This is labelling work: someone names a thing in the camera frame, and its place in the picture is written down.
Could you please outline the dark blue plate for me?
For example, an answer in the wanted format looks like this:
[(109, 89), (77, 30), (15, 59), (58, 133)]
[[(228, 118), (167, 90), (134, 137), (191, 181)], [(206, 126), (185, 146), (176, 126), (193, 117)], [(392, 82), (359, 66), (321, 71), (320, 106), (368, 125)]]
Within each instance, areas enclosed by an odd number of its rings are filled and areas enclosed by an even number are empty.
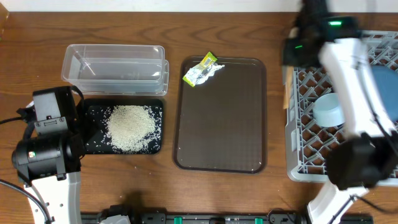
[(397, 121), (397, 72), (388, 67), (374, 65), (371, 67), (374, 80), (389, 118)]

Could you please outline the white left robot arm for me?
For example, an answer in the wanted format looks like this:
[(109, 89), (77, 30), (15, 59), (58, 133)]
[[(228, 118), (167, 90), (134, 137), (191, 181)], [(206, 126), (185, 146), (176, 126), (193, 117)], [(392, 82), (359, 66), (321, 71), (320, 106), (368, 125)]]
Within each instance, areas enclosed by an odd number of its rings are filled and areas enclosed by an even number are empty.
[(35, 91), (31, 104), (17, 110), (27, 125), (12, 152), (12, 164), (22, 187), (1, 181), (30, 203), (35, 223), (81, 223), (81, 159), (84, 102), (75, 103), (76, 86)]

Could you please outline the light blue bowl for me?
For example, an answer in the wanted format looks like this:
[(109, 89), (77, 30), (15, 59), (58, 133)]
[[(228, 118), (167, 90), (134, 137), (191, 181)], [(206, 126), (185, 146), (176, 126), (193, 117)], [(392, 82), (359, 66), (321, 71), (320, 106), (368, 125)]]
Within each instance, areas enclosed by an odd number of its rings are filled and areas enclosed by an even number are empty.
[(314, 102), (313, 118), (324, 128), (335, 127), (345, 122), (338, 95), (329, 93), (319, 97)]

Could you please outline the wooden chopstick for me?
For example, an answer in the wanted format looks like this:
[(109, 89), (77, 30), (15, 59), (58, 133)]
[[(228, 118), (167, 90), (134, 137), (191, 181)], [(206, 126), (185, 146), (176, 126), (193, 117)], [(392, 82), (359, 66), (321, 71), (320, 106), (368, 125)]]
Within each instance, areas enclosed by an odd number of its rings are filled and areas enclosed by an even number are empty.
[(292, 81), (293, 81), (293, 72), (294, 72), (294, 68), (292, 66), (286, 67), (286, 69), (285, 69), (285, 95), (284, 95), (283, 109), (289, 108), (290, 92), (291, 92)]

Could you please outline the pile of rice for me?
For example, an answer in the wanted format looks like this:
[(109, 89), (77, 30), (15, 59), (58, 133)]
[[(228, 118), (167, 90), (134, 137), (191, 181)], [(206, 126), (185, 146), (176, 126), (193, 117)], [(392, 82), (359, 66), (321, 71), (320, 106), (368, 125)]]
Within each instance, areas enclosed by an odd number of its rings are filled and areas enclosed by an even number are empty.
[(156, 154), (160, 151), (161, 106), (94, 105), (86, 115), (96, 128), (86, 142), (89, 154)]

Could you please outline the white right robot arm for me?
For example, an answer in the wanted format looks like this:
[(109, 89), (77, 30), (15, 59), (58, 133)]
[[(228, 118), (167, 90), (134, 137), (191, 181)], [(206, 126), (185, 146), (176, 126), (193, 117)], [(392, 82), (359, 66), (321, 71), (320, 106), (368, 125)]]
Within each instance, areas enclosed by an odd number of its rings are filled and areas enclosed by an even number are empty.
[(358, 21), (335, 16), (325, 1), (303, 1), (284, 42), (282, 64), (323, 67), (345, 117), (345, 142), (326, 158), (328, 180), (297, 223), (339, 223), (397, 166), (397, 131), (379, 94)]

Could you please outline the yellow wrapper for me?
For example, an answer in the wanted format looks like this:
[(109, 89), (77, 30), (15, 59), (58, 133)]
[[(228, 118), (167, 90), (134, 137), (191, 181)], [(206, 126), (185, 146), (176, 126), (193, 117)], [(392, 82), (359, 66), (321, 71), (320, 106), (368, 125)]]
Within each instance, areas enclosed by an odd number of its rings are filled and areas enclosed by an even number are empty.
[(201, 85), (212, 77), (218, 70), (224, 68), (224, 65), (217, 64), (217, 58), (208, 52), (201, 62), (190, 68), (183, 76), (183, 81), (191, 87)]

